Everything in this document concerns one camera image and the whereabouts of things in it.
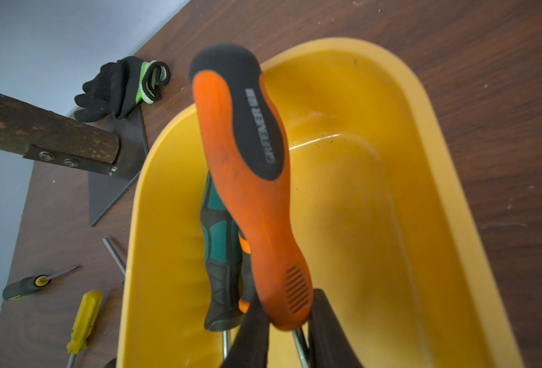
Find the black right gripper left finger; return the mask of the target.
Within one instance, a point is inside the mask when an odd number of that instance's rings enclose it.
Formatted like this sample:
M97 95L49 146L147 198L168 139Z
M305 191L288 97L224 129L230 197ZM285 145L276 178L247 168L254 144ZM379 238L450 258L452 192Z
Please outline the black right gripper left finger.
M256 294L221 368L266 368L269 350L269 319Z

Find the large orange black screwdriver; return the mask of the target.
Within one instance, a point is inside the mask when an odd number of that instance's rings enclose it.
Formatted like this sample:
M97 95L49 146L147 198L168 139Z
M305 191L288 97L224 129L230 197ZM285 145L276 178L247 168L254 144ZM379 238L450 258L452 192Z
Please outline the large orange black screwdriver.
M313 303L309 267L292 232L286 130L256 56L216 44L190 66L203 148L217 192L249 244L256 293L271 323L292 332L302 366Z

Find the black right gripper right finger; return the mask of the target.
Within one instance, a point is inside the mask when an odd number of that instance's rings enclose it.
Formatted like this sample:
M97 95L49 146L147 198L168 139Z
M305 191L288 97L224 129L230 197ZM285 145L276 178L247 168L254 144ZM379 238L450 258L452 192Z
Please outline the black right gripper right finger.
M311 367L362 367L324 291L314 290L309 318Z

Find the small orange black screwdriver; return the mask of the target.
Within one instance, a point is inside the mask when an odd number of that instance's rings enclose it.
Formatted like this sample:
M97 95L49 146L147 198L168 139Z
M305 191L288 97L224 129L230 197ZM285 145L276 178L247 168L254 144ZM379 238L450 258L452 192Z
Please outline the small orange black screwdriver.
M251 251L246 237L239 231L240 246L243 251L241 266L242 294L239 300L239 309L246 314L252 299L256 296L256 286L252 275Z

